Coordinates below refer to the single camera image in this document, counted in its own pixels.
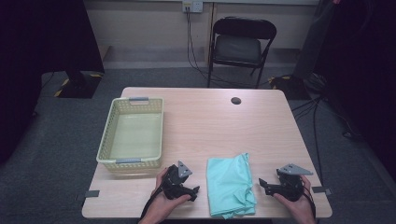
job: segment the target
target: hand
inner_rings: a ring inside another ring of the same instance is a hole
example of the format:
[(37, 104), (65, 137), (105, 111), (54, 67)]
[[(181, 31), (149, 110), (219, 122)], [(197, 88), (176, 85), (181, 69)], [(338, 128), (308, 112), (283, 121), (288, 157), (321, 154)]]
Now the hand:
[[(157, 174), (155, 189), (157, 189), (163, 182), (163, 177), (166, 175), (167, 170), (168, 168), (166, 167), (159, 174)], [(139, 221), (139, 224), (156, 224), (162, 222), (177, 206), (188, 201), (190, 198), (191, 196), (186, 194), (180, 196), (177, 199), (169, 200), (166, 198), (165, 194), (161, 192), (149, 206), (146, 215)]]
[[(309, 180), (304, 175), (301, 175), (301, 179), (304, 183), (304, 193), (309, 195), (310, 193), (308, 190), (311, 189), (311, 182), (309, 182)], [(289, 209), (291, 215), (299, 224), (315, 223), (314, 215), (312, 214), (311, 210), (311, 204), (304, 195), (302, 195), (296, 202), (291, 202), (277, 193), (274, 194), (274, 198), (276, 198), (280, 203)]]

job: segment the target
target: towel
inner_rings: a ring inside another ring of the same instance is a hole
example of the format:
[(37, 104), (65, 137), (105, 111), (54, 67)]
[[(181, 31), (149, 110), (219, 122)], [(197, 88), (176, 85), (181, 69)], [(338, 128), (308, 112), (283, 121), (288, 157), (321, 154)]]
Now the towel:
[(231, 159), (209, 159), (206, 178), (210, 216), (227, 219), (255, 214), (247, 153)]

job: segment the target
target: light green basket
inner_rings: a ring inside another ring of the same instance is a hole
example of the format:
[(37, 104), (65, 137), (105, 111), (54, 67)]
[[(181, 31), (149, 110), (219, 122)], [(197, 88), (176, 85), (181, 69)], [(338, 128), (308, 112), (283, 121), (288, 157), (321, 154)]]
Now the light green basket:
[(111, 103), (96, 160), (110, 172), (135, 173), (161, 166), (162, 98), (117, 98)]

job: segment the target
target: wooden table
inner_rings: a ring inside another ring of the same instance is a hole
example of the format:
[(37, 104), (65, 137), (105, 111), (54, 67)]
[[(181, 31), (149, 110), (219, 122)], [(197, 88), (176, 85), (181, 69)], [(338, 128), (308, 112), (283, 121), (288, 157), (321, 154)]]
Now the wooden table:
[[(210, 218), (206, 187), (209, 158), (233, 158), (249, 154), (256, 214), (254, 218), (289, 217), (286, 208), (265, 195), (259, 178), (278, 184), (276, 169), (294, 163), (314, 172), (312, 186), (320, 186), (314, 165), (282, 91), (231, 89), (126, 88), (122, 97), (148, 96), (164, 99), (163, 165), (183, 161), (193, 174), (184, 186), (201, 186), (195, 202), (174, 210), (169, 218)], [(231, 102), (241, 99), (240, 105)], [(88, 218), (140, 217), (155, 175), (116, 175), (98, 164), (82, 214)], [(324, 193), (313, 194), (317, 217), (332, 215)]]

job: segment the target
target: power outlet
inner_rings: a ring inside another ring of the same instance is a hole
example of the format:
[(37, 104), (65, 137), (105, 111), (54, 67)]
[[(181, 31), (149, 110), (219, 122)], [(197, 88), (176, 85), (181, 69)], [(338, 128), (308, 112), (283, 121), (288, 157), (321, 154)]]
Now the power outlet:
[(188, 9), (193, 13), (202, 13), (204, 9), (204, 3), (199, 1), (184, 0), (181, 3), (181, 10), (182, 12), (187, 12)]

